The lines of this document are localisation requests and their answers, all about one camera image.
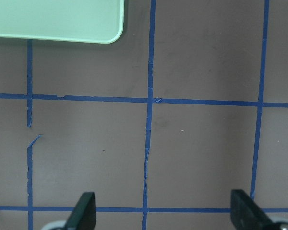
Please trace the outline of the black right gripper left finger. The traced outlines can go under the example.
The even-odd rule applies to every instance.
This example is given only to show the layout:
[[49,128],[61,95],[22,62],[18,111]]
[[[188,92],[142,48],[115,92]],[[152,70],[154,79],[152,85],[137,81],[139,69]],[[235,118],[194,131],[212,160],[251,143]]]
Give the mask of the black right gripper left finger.
[[66,230],[93,230],[96,226],[94,192],[84,192],[65,223]]

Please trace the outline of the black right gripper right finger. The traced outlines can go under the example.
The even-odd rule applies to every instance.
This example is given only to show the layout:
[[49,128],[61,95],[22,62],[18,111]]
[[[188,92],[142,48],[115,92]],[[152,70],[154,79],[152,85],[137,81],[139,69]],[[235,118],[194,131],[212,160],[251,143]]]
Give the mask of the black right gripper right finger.
[[230,195],[230,220],[236,230],[274,230],[273,221],[242,190]]

